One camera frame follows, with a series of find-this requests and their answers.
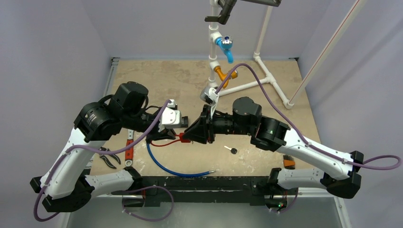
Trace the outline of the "red cable seal lock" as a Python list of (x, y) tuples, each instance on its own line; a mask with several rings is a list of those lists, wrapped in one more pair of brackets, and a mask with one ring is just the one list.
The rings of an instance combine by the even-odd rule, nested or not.
[(174, 139), (171, 142), (167, 142), (167, 143), (164, 143), (164, 144), (155, 144), (154, 142), (151, 141), (150, 144), (152, 146), (154, 146), (154, 147), (165, 147), (165, 146), (169, 146), (171, 144), (178, 143), (178, 142), (180, 142), (180, 143), (192, 143), (191, 140), (184, 139), (183, 134), (184, 133), (176, 134)]

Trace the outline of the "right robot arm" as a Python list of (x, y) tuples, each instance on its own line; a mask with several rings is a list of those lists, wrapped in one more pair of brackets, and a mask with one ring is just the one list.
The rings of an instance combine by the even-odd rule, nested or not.
[(278, 152), (298, 158), (313, 166), (312, 169), (286, 170), (273, 168), (267, 180), (272, 193), (294, 188), (319, 188), (344, 199), (353, 198), (361, 187), (359, 167), (361, 152), (337, 152), (300, 135), (296, 129), (277, 119), (263, 116), (261, 105), (249, 97), (236, 99), (232, 114), (216, 111), (204, 105), (199, 118), (188, 127), (182, 137), (207, 144), (215, 135), (249, 135), (250, 143), (264, 151)]

